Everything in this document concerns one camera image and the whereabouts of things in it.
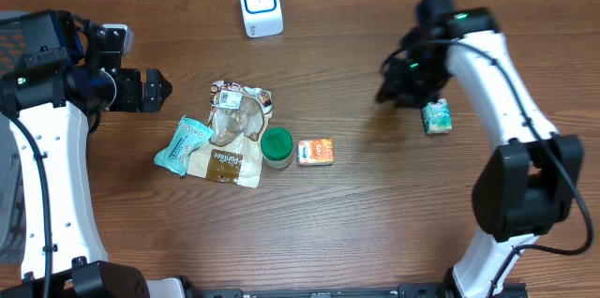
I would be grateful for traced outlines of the clear bag bread package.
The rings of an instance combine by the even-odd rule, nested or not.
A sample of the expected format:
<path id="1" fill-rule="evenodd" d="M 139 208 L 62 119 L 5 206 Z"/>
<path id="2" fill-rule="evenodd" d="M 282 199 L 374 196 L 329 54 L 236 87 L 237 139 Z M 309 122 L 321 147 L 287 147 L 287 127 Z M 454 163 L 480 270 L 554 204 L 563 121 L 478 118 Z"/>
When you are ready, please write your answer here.
<path id="1" fill-rule="evenodd" d="M 273 113 L 269 91 L 237 82 L 216 81 L 210 88 L 209 141 L 196 149 L 187 174 L 205 180 L 255 188 L 263 153 L 260 140 Z"/>

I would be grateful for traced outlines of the mint green wipes pack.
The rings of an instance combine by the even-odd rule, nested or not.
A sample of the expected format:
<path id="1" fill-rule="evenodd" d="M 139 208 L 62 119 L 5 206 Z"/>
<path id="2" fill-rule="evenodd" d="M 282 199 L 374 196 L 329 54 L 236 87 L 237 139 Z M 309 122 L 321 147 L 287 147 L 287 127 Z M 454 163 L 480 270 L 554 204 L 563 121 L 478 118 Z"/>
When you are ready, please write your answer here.
<path id="1" fill-rule="evenodd" d="M 183 116 L 170 144 L 155 155 L 154 163 L 180 176 L 185 176 L 190 155 L 208 143 L 213 134 L 212 128 L 198 120 Z"/>

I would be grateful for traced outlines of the green lid clear jar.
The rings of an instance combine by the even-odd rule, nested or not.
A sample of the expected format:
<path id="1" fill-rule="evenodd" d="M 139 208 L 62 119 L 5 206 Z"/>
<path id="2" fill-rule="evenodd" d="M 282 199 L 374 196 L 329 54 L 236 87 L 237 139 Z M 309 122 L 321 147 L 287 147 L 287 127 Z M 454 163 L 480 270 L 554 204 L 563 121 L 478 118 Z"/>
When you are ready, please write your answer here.
<path id="1" fill-rule="evenodd" d="M 271 168 L 287 168 L 293 160 L 293 137 L 283 127 L 269 128 L 262 135 L 261 151 Z"/>

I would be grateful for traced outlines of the orange tissue pack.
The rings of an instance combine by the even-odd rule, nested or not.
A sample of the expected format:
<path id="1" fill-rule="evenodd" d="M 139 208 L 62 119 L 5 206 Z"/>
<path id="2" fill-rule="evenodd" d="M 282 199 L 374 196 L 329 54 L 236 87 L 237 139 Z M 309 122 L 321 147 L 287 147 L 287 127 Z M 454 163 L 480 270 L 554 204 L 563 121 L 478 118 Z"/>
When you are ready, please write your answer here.
<path id="1" fill-rule="evenodd" d="M 299 141 L 297 153 L 300 166 L 328 166 L 334 163 L 332 139 Z"/>

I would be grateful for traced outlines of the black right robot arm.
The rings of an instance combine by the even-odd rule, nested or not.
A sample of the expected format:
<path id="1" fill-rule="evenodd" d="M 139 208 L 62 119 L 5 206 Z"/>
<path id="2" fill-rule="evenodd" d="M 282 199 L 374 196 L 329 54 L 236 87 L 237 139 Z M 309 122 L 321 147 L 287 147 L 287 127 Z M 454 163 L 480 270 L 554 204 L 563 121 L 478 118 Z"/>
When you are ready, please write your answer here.
<path id="1" fill-rule="evenodd" d="M 537 107 L 489 9 L 422 0 L 415 14 L 416 26 L 381 64 L 377 101 L 424 109 L 456 80 L 480 117 L 491 155 L 472 188 L 477 230 L 464 256 L 441 282 L 401 284 L 397 295 L 524 297 L 526 287 L 507 283 L 507 275 L 573 207 L 584 206 L 577 188 L 582 143 L 562 135 Z"/>

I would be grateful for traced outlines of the teal tissue pack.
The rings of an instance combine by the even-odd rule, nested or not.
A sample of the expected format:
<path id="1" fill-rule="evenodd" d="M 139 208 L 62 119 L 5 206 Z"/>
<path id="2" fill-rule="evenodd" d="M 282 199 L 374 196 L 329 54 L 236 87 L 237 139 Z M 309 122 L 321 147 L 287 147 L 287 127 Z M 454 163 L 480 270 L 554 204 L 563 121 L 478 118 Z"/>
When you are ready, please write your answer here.
<path id="1" fill-rule="evenodd" d="M 428 102 L 421 109 L 421 114 L 427 135 L 447 134 L 453 129 L 452 116 L 445 98 Z"/>

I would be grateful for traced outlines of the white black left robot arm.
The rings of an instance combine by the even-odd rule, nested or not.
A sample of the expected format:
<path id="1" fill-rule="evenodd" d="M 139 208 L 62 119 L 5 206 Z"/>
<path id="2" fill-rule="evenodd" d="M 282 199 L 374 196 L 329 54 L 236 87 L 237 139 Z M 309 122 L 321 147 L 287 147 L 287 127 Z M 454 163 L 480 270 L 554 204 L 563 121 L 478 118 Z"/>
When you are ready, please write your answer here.
<path id="1" fill-rule="evenodd" d="M 101 114 L 157 112 L 172 85 L 124 68 L 133 35 L 64 10 L 1 17 L 1 112 L 21 161 L 22 281 L 6 297 L 193 297 L 185 276 L 148 280 L 110 262 L 90 195 L 87 142 Z"/>

